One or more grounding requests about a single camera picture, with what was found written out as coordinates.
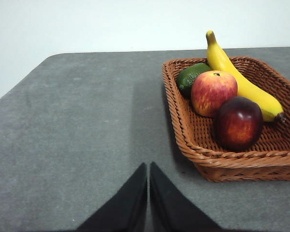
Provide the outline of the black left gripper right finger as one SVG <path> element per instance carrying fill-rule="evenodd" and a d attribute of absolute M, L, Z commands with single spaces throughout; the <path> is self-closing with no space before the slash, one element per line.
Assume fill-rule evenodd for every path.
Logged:
<path fill-rule="evenodd" d="M 187 199 L 154 162 L 150 164 L 150 199 L 168 232 L 224 231 Z"/>

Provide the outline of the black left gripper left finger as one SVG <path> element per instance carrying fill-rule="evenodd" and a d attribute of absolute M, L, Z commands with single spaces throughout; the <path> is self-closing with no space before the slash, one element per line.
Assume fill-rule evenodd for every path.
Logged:
<path fill-rule="evenodd" d="M 141 163 L 118 192 L 78 228 L 78 232 L 131 232 L 147 205 L 147 169 Z"/>

